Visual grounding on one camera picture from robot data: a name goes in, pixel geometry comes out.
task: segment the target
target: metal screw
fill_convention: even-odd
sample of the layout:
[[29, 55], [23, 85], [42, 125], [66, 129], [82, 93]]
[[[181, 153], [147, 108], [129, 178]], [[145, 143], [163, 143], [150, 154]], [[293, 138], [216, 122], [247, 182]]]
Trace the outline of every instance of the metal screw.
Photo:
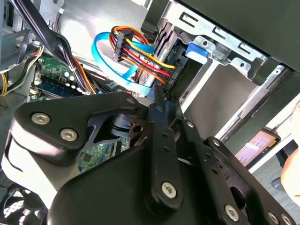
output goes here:
[[134, 100], [132, 99], [132, 98], [126, 98], [126, 100], [129, 102], [129, 103], [131, 103], [131, 104], [134, 104], [135, 102], [134, 102]]
[[60, 133], [60, 136], [62, 137], [62, 139], [68, 141], [68, 142], [72, 142], [75, 141], [78, 137], [76, 131], [72, 130], [72, 129], [63, 129]]
[[35, 113], [31, 117], [32, 121], [39, 125], [45, 125], [50, 122], [50, 117], [44, 113]]
[[157, 105], [155, 108], [156, 108], [158, 111], [160, 111], [160, 112], [163, 111], [163, 109], [162, 109], [159, 105]]
[[275, 224], [279, 224], [277, 217], [272, 212], [269, 212], [268, 215]]
[[34, 40], [34, 41], [32, 42], [32, 45], [39, 48], [39, 47], [42, 47], [43, 44], [42, 44], [42, 42], [40, 42], [40, 41]]
[[168, 197], [168, 198], [175, 198], [176, 197], [176, 188], [173, 186], [173, 184], [169, 182], [164, 182], [161, 185], [161, 189], [163, 193]]
[[292, 225], [290, 219], [285, 214], [281, 214], [281, 217], [287, 225]]
[[281, 72], [280, 69], [275, 70], [275, 74], [279, 74]]
[[213, 140], [212, 142], [214, 142], [214, 144], [215, 144], [216, 146], [220, 146], [220, 144], [219, 144], [219, 142], [218, 142], [217, 140]]
[[192, 122], [190, 122], [190, 121], [188, 121], [187, 122], [187, 124], [191, 127], [191, 128], [193, 128], [194, 127], [194, 125], [193, 125], [193, 123]]
[[230, 219], [232, 219], [234, 222], [238, 222], [239, 215], [238, 215], [238, 212], [234, 209], [234, 207], [232, 207], [231, 205], [226, 205], [225, 211]]

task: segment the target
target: cable bundle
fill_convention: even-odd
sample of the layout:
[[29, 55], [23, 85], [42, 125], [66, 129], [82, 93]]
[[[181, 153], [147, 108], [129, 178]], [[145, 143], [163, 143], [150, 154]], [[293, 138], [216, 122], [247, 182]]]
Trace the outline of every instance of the cable bundle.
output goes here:
[[38, 51], [34, 54], [34, 57], [29, 58], [24, 65], [24, 70], [21, 74], [21, 76], [19, 77], [19, 79], [13, 83], [12, 85], [8, 86], [8, 73], [2, 73], [1, 74], [1, 78], [2, 78], [2, 89], [1, 89], [1, 93], [0, 96], [4, 97], [7, 94], [9, 94], [10, 92], [16, 90], [17, 88], [21, 87], [25, 80], [27, 79], [29, 72], [32, 68], [32, 66], [34, 65], [34, 63], [38, 60], [38, 58], [42, 55], [44, 51], [44, 47], [40, 47], [38, 49]]
[[[131, 30], [134, 32], [134, 38], [142, 44], [145, 45], [150, 45], [148, 40], [143, 36], [141, 32], [136, 30], [133, 27], [129, 26], [116, 26], [112, 28], [112, 32], [109, 35], [109, 42], [112, 47], [112, 50], [115, 51], [116, 49], [116, 44], [117, 44], [117, 38], [119, 35], [119, 32], [122, 30]], [[165, 80], [168, 79], [168, 77], [171, 76], [169, 70], [174, 69], [175, 66], [173, 65], [168, 65], [160, 60], [154, 58], [151, 54], [146, 53], [144, 50], [140, 49], [137, 47], [132, 41], [130, 41], [128, 38], [126, 39], [125, 46], [123, 47], [123, 52], [121, 54], [121, 58], [129, 61], [130, 63], [136, 65], [137, 67], [140, 68], [139, 75], [141, 75], [142, 71], [147, 72], [148, 74], [154, 76], [156, 79], [158, 79], [162, 84], [165, 84]], [[166, 71], [163, 71], [147, 62], [151, 62], [157, 67], [161, 67]]]

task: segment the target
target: yellow cable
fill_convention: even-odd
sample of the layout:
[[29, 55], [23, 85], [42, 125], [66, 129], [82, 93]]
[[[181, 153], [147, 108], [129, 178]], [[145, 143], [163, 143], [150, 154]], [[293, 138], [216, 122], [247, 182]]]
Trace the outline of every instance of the yellow cable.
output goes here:
[[6, 78], [5, 78], [5, 74], [1, 74], [1, 78], [2, 78], [2, 92], [0, 94], [0, 96], [3, 96], [6, 92]]
[[173, 65], [168, 65], [168, 64], [165, 64], [161, 61], [159, 61], [158, 59], [154, 58], [152, 55], [144, 52], [142, 49], [139, 49], [138, 47], [136, 47], [128, 38], [126, 39], [126, 41], [130, 44], [131, 47], [133, 47], [134, 49], [138, 50], [139, 52], [143, 53], [144, 55], [146, 55], [147, 57], [149, 57], [150, 59], [152, 59], [153, 61], [157, 62], [159, 65], [163, 66], [163, 67], [167, 67], [167, 68], [170, 68], [170, 69], [174, 69], [175, 66]]
[[4, 91], [4, 94], [6, 94], [6, 92], [8, 90], [8, 80], [7, 80], [7, 77], [6, 77], [5, 74], [4, 74], [4, 79], [5, 79], [5, 91]]
[[[117, 31], [117, 29], [131, 29], [131, 30], [134, 30], [135, 32], [139, 33], [140, 35], [142, 35], [142, 36], [145, 38], [145, 36], [144, 36], [139, 30], [137, 30], [137, 29], [134, 28], [134, 27], [130, 27], [130, 26], [119, 26], [119, 27], [115, 27], [115, 28], [114, 28], [114, 32], [115, 32], [116, 34], [119, 34], [119, 32]], [[147, 38], [145, 38], [145, 40], [146, 40], [146, 43], [147, 43], [148, 45], [150, 45], [150, 43], [149, 43], [149, 41], [147, 40]]]
[[146, 68], [143, 68], [141, 67], [140, 65], [138, 65], [137, 63], [135, 63], [133, 60], [127, 58], [127, 57], [124, 57], [124, 56], [121, 56], [122, 59], [128, 61], [128, 62], [131, 62], [132, 64], [136, 65], [137, 67], [139, 67], [140, 69], [142, 69], [143, 71], [147, 72], [148, 74], [154, 76], [156, 79], [158, 79], [161, 83], [165, 84], [164, 80], [161, 79], [159, 76], [157, 76], [155, 73], [147, 70]]
[[85, 71], [83, 69], [83, 67], [81, 66], [81, 64], [78, 62], [78, 60], [73, 56], [73, 59], [75, 61], [75, 64], [77, 64], [79, 72], [81, 73], [81, 75], [83, 76], [84, 80], [86, 81], [90, 91], [92, 92], [92, 94], [96, 95], [97, 92], [96, 90], [93, 88], [92, 84], [90, 83], [89, 79], [87, 78]]

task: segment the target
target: black cable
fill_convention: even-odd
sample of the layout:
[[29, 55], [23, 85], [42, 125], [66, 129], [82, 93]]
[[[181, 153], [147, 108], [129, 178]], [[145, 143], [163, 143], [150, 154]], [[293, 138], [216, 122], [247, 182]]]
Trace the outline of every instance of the black cable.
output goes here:
[[30, 37], [31, 31], [27, 31], [26, 34], [24, 35], [21, 47], [20, 47], [20, 53], [19, 53], [19, 57], [17, 62], [15, 63], [15, 65], [19, 65], [21, 62], [23, 62], [25, 56], [26, 56], [26, 51], [29, 45], [29, 37]]
[[[117, 36], [116, 36], [116, 34], [114, 33], [114, 29], [115, 29], [116, 27], [118, 27], [118, 26], [114, 26], [114, 27], [112, 28], [111, 33], [110, 33], [110, 36], [109, 36], [109, 38], [112, 40], [112, 45], [113, 45], [114, 48], [116, 48], [116, 44], [115, 44], [114, 41], [113, 41], [113, 37], [114, 37], [115, 39], [117, 39]], [[144, 53], [139, 52], [138, 50], [134, 49], [129, 43], [125, 42], [125, 46], [126, 46], [127, 48], [129, 48], [130, 50], [134, 51], [135, 53], [137, 53], [137, 54], [139, 54], [139, 55], [142, 55], [142, 56], [145, 57], [149, 62], [154, 63], [155, 65], [158, 65], [158, 66], [160, 66], [161, 68], [164, 68], [167, 72], [169, 72], [169, 73], [172, 72], [169, 68], [160, 65], [159, 63], [157, 63], [157, 62], [155, 62], [154, 60], [150, 59], [150, 58], [149, 58], [147, 55], [145, 55]]]
[[9, 72], [8, 71], [5, 73], [5, 76], [6, 76], [6, 80], [8, 82], [8, 80], [9, 80]]
[[34, 58], [35, 58], [35, 57], [32, 57], [32, 58], [28, 59], [28, 60], [25, 62], [24, 69], [23, 69], [23, 72], [22, 72], [21, 76], [19, 77], [19, 79], [18, 79], [16, 82], [14, 82], [12, 85], [10, 85], [10, 86], [7, 88], [7, 91], [10, 91], [10, 90], [14, 89], [14, 88], [17, 87], [20, 83], [22, 83], [22, 81], [26, 78], [28, 66], [29, 66], [29, 64], [34, 60]]
[[11, 3], [30, 30], [36, 35], [36, 37], [39, 37], [45, 47], [56, 58], [65, 62], [59, 50], [59, 41], [55, 37], [54, 32], [49, 29], [48, 25], [34, 4], [28, 0], [11, 0]]
[[168, 79], [168, 77], [166, 75], [160, 74], [160, 73], [154, 71], [153, 69], [146, 67], [145, 65], [143, 65], [142, 63], [137, 61], [135, 58], [131, 57], [127, 52], [123, 52], [122, 54], [125, 55], [127, 58], [131, 59], [132, 61], [134, 61], [136, 64], [138, 64], [142, 68], [145, 68], [146, 70], [149, 70], [149, 71], [153, 72], [154, 74], [160, 76], [161, 78], [163, 78], [165, 80]]
[[159, 63], [155, 62], [154, 60], [150, 59], [147, 55], [145, 55], [144, 53], [142, 52], [139, 52], [138, 50], [134, 49], [133, 47], [131, 47], [131, 45], [129, 43], [125, 43], [125, 46], [127, 48], [129, 48], [130, 50], [132, 50], [133, 52], [139, 54], [139, 55], [142, 55], [143, 57], [145, 57], [148, 61], [150, 61], [151, 63], [154, 63], [155, 65], [158, 65], [162, 68], [164, 68], [166, 70], [166, 72], [170, 73], [172, 72], [172, 70], [170, 70], [169, 68], [165, 67], [165, 66], [162, 66], [160, 65]]

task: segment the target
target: yellow wire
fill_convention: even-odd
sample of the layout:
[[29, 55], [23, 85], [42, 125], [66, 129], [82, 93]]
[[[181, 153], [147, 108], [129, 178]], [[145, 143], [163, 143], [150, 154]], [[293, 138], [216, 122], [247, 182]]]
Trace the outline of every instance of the yellow wire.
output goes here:
[[170, 68], [170, 69], [174, 69], [175, 66], [173, 65], [168, 65], [168, 64], [165, 64], [161, 61], [159, 61], [158, 59], [154, 58], [152, 55], [144, 52], [142, 49], [139, 49], [138, 47], [136, 47], [128, 38], [126, 39], [126, 41], [130, 44], [131, 47], [133, 47], [134, 49], [138, 50], [139, 52], [145, 54], [147, 57], [149, 57], [150, 59], [152, 59], [153, 61], [157, 62], [159, 65], [163, 66], [163, 67], [167, 67], [167, 68]]
[[5, 94], [5, 92], [7, 91], [7, 82], [6, 82], [6, 77], [5, 74], [1, 74], [1, 78], [2, 78], [2, 92], [0, 96], [3, 96]]
[[5, 82], [4, 82], [3, 74], [1, 74], [1, 79], [2, 79], [2, 91], [1, 91], [0, 96], [3, 96], [4, 90], [5, 90], [5, 84], [4, 84]]
[[146, 68], [143, 68], [141, 67], [140, 65], [138, 65], [137, 63], [135, 63], [133, 60], [127, 58], [127, 57], [124, 57], [124, 56], [121, 56], [122, 59], [128, 61], [128, 62], [131, 62], [132, 64], [135, 64], [137, 67], [139, 67], [140, 69], [142, 69], [143, 71], [147, 72], [148, 74], [154, 76], [156, 79], [158, 79], [161, 83], [165, 84], [164, 80], [161, 79], [159, 76], [157, 76], [155, 73], [147, 70]]
[[8, 90], [8, 80], [7, 80], [5, 75], [4, 75], [4, 79], [5, 79], [5, 92], [4, 92], [4, 94], [6, 94], [6, 92]]
[[[119, 32], [117, 31], [117, 29], [131, 29], [131, 30], [134, 30], [135, 32], [139, 33], [140, 35], [142, 35], [142, 36], [145, 38], [145, 36], [144, 36], [139, 30], [137, 30], [137, 29], [134, 28], [134, 27], [130, 27], [130, 26], [119, 26], [119, 27], [115, 27], [115, 28], [114, 28], [114, 32], [115, 32], [116, 34], [119, 34]], [[149, 41], [147, 40], [147, 38], [145, 38], [145, 40], [146, 40], [146, 43], [147, 43], [148, 45], [150, 45], [150, 43], [149, 43]]]

